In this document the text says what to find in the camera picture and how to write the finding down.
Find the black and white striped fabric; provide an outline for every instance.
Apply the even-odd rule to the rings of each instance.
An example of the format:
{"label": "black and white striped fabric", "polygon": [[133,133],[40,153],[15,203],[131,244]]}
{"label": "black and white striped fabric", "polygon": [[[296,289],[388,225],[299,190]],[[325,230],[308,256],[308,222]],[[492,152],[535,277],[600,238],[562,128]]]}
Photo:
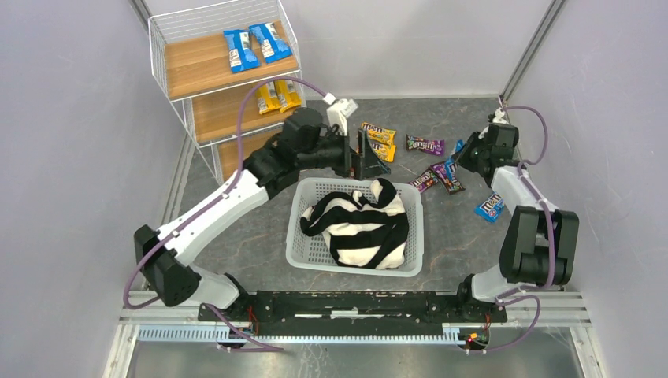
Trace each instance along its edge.
{"label": "black and white striped fabric", "polygon": [[392,183],[377,179],[370,190],[377,204],[360,191],[333,192],[306,209],[299,225],[308,236],[322,234],[338,265],[397,268],[403,264],[408,216]]}

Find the wooden shelf board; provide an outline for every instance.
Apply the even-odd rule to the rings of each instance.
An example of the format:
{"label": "wooden shelf board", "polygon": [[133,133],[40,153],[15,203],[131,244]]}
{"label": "wooden shelf board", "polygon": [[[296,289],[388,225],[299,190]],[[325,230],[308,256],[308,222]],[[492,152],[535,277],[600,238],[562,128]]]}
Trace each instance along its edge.
{"label": "wooden shelf board", "polygon": [[[287,41],[280,21],[274,21],[274,25],[280,37]],[[266,64],[257,39],[253,36],[250,39],[261,64],[255,69],[238,73],[230,71],[228,45],[222,32],[167,44],[165,65],[169,98],[178,100],[299,69],[294,54]]]}
{"label": "wooden shelf board", "polygon": [[[265,145],[265,142],[270,137],[279,133],[280,129],[269,132],[260,132],[258,134],[249,135],[242,139],[243,144],[243,158],[248,158],[251,153]],[[221,168],[223,169],[223,182],[225,182],[234,173],[239,164],[236,141],[222,143],[218,146],[218,153],[221,156]]]}
{"label": "wooden shelf board", "polygon": [[[198,143],[209,142],[236,134],[236,118],[243,98],[254,84],[214,92],[192,99],[195,134]],[[284,113],[274,110],[260,115],[255,97],[249,100],[243,112],[242,130],[247,132],[263,126],[283,122],[295,109]]]}

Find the gray tabletop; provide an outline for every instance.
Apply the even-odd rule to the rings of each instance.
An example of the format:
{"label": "gray tabletop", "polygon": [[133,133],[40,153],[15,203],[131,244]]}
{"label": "gray tabletop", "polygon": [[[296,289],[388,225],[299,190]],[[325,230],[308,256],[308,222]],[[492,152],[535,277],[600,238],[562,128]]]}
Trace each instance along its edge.
{"label": "gray tabletop", "polygon": [[[397,152],[390,163],[396,183],[407,183],[430,164],[444,157],[406,151],[405,135],[446,139],[450,151],[457,139],[487,124],[487,115],[498,106],[493,98],[434,98],[361,100],[350,118],[351,132],[360,123],[397,130]],[[325,104],[309,102],[324,113]],[[272,201],[251,211],[225,230],[198,256],[196,265],[213,272],[231,273],[247,290],[440,290],[452,291],[470,273],[483,272],[496,264],[510,216],[504,212],[494,223],[473,209],[492,190],[477,174],[458,170],[466,190],[448,195],[442,185],[422,194],[425,221],[425,252],[420,273],[411,278],[366,276],[297,269],[285,257],[285,238],[296,185]],[[328,170],[303,172],[302,177],[336,177]],[[216,189],[216,182],[196,154],[181,204],[181,213]]]}

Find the snack package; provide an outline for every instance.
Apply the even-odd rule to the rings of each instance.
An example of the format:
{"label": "snack package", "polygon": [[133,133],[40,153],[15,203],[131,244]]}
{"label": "snack package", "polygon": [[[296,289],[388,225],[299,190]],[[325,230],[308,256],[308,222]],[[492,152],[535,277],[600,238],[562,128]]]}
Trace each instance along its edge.
{"label": "snack package", "polygon": [[290,80],[277,80],[275,83],[281,113],[302,105],[302,99],[299,98],[299,93],[297,93],[294,83]]}
{"label": "snack package", "polygon": [[258,42],[260,42],[260,48],[262,49],[262,56],[265,57],[265,62],[273,63],[292,55],[290,46],[280,38],[273,22],[255,24],[248,28],[255,38],[258,39]]}
{"label": "snack package", "polygon": [[417,179],[409,182],[409,184],[416,187],[420,193],[422,193],[430,187],[433,187],[436,184],[436,180],[438,180],[436,174],[431,169],[427,168],[426,171],[424,171]]}
{"label": "snack package", "polygon": [[280,109],[280,101],[278,101],[276,86],[273,82],[261,86],[260,89],[255,91],[255,97],[258,98],[260,114]]}
{"label": "snack package", "polygon": [[450,157],[445,161],[445,170],[447,172],[447,177],[450,178],[450,180],[455,179],[455,171],[457,170],[457,165],[455,164],[455,160],[454,158],[452,158],[452,155],[461,151],[463,147],[464,147],[464,141],[461,139],[458,140],[457,143],[455,144],[455,147],[452,148]]}
{"label": "snack package", "polygon": [[406,134],[406,151],[420,150],[436,156],[445,155],[445,140],[428,140]]}
{"label": "snack package", "polygon": [[388,146],[395,144],[396,130],[390,130],[389,128],[379,128],[378,126],[374,126],[369,122],[362,122],[360,129],[366,131],[366,134],[371,140],[387,144]]}
{"label": "snack package", "polygon": [[228,43],[230,69],[232,73],[254,69],[260,65],[260,61],[251,50],[251,38],[245,30],[223,31]]}
{"label": "snack package", "polygon": [[492,192],[492,195],[490,195],[485,202],[482,202],[474,211],[486,221],[494,223],[505,207],[506,205],[503,204],[503,198],[494,191]]}
{"label": "snack package", "polygon": [[466,190],[466,188],[462,185],[462,183],[459,182],[459,180],[457,180],[456,177],[452,176],[452,178],[450,178],[447,175],[444,162],[432,164],[429,166],[429,169],[431,169],[439,178],[440,182],[443,183],[445,190],[449,195]]}
{"label": "snack package", "polygon": [[371,143],[371,149],[381,160],[392,163],[395,160],[396,146],[385,146],[384,144]]}

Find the blue candy bag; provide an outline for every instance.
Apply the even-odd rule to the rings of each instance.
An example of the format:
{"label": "blue candy bag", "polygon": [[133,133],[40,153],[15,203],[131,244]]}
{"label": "blue candy bag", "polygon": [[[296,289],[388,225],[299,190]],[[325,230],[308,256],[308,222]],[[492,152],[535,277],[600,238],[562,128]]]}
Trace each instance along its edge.
{"label": "blue candy bag", "polygon": [[266,24],[255,24],[248,27],[250,32],[255,35],[255,38],[260,42],[262,49],[262,56],[265,57],[265,62],[273,63],[284,57],[292,55],[290,46],[280,38],[273,22]]}
{"label": "blue candy bag", "polygon": [[457,170],[457,165],[455,164],[455,160],[452,158],[452,155],[462,150],[463,147],[464,141],[462,139],[458,140],[455,144],[455,147],[452,149],[452,152],[450,153],[450,157],[444,163],[445,173],[447,174],[447,178],[450,180],[455,178],[455,171]]}
{"label": "blue candy bag", "polygon": [[494,223],[505,207],[506,205],[503,204],[503,198],[494,191],[492,192],[492,195],[490,195],[485,202],[482,202],[474,211],[486,221]]}
{"label": "blue candy bag", "polygon": [[254,69],[260,61],[251,50],[251,38],[245,30],[223,31],[230,50],[230,69],[232,73]]}

